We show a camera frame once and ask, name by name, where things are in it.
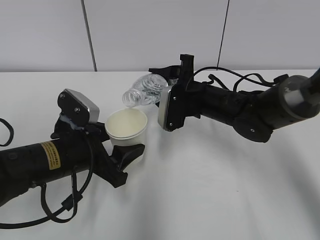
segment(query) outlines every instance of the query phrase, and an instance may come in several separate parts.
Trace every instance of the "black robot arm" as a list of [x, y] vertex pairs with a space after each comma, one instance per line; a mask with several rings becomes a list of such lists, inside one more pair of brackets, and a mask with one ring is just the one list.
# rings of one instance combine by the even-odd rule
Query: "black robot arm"
[[[19, 229], [52, 220], [70, 221], [77, 213], [78, 202], [93, 174], [109, 182], [114, 188], [126, 183], [128, 174], [123, 170], [143, 154], [145, 146], [113, 147], [108, 155], [103, 142], [109, 140], [105, 125], [98, 122], [99, 108], [80, 92], [65, 89], [58, 97], [60, 116], [55, 124], [52, 140], [0, 151], [0, 207], [30, 188], [41, 187], [41, 206], [46, 217], [24, 223], [0, 223], [0, 229]], [[10, 139], [13, 128], [7, 123]], [[89, 170], [86, 181], [77, 189], [76, 173]], [[47, 183], [71, 176], [72, 194], [56, 212], [46, 203]], [[57, 216], [73, 209], [68, 219]]]
[[[194, 56], [182, 54], [181, 65], [150, 68], [151, 73], [162, 75], [168, 83], [178, 78], [177, 84], [166, 87], [160, 96], [158, 123], [166, 131], [184, 126], [186, 117], [205, 116], [232, 126], [241, 136], [254, 142], [267, 142], [275, 129], [279, 129], [316, 116], [320, 111], [320, 70], [312, 77], [287, 74], [273, 82], [255, 82], [247, 76], [221, 67], [205, 67], [194, 73]], [[241, 79], [229, 90], [218, 78], [210, 74], [210, 82], [194, 81], [202, 70], [227, 71]], [[242, 80], [266, 87], [266, 91], [237, 91]], [[212, 86], [218, 82], [221, 87]]]

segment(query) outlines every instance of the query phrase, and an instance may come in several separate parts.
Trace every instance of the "label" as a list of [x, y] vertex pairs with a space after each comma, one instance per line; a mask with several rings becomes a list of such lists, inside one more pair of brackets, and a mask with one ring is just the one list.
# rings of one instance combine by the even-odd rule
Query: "label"
[[40, 143], [48, 158], [49, 169], [54, 170], [61, 167], [59, 152], [52, 141]]

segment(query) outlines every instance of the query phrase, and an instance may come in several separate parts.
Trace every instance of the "table surface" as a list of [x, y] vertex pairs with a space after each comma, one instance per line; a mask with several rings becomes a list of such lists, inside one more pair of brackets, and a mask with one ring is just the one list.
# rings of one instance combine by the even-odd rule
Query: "table surface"
[[[251, 71], [238, 71], [247, 74]], [[262, 70], [266, 80], [314, 70]], [[236, 77], [216, 75], [231, 87]], [[47, 141], [58, 119], [59, 93], [70, 88], [100, 108], [99, 121], [124, 108], [122, 94], [146, 72], [0, 73], [0, 117], [15, 136], [8, 148]], [[196, 77], [206, 81], [207, 72]], [[261, 89], [252, 83], [244, 90]], [[127, 184], [113, 188], [93, 176], [69, 223], [47, 222], [0, 230], [3, 240], [318, 240], [320, 239], [319, 116], [275, 131], [268, 143], [239, 136], [232, 127], [202, 117], [166, 132], [156, 106], [139, 107], [148, 116], [144, 160]], [[0, 126], [0, 141], [8, 137]], [[79, 185], [87, 172], [79, 174]], [[71, 192], [70, 178], [48, 184], [51, 209]], [[0, 222], [44, 217], [40, 189], [0, 208]]]

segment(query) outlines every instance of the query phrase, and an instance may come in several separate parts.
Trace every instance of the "paper cup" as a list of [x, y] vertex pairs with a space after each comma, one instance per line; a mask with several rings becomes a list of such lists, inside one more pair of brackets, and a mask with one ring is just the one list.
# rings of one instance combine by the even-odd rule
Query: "paper cup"
[[[105, 122], [105, 130], [113, 146], [145, 145], [147, 123], [148, 118], [144, 112], [135, 108], [125, 108], [109, 116]], [[134, 162], [141, 161], [143, 157], [142, 154]]]

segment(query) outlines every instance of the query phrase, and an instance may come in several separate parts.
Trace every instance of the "clear plastic bottle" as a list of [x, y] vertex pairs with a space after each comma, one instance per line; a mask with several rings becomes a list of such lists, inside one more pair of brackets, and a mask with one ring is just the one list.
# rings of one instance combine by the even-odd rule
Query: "clear plastic bottle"
[[167, 86], [167, 81], [158, 74], [144, 75], [123, 94], [122, 101], [129, 108], [156, 104], [160, 101], [161, 91]]

